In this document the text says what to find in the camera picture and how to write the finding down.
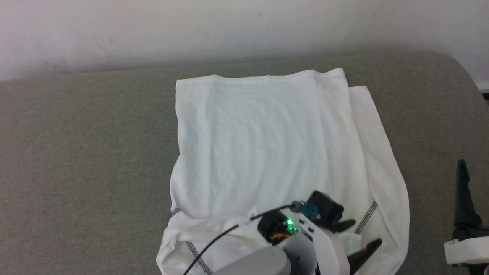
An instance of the folded garment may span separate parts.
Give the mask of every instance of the folded garment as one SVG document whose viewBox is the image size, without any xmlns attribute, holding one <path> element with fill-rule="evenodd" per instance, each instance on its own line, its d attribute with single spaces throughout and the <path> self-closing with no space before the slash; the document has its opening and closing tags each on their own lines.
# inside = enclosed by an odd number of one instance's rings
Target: folded garment
<svg viewBox="0 0 489 275">
<path fill-rule="evenodd" d="M 182 274 L 218 234 L 251 213 L 306 200 L 314 190 L 356 225 L 347 250 L 381 238 L 361 275 L 393 274 L 407 254 L 407 190 L 365 86 L 343 69 L 287 76 L 177 81 L 180 156 L 170 179 L 172 218 L 156 258 Z M 263 246 L 257 221 L 216 242 L 190 274 L 213 271 Z"/>
</svg>

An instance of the gray couch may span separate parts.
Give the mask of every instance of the gray couch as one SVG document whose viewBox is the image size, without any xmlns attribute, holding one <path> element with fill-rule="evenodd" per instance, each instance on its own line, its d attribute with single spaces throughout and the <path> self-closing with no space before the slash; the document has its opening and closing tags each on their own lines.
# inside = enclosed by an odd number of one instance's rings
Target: gray couch
<svg viewBox="0 0 489 275">
<path fill-rule="evenodd" d="M 410 244 L 399 274 L 465 274 L 445 264 L 443 243 L 459 158 L 489 222 L 489 108 L 462 66 L 435 52 L 0 83 L 0 274 L 160 274 L 178 157 L 176 80 L 336 67 L 370 90 L 406 181 Z"/>
</svg>

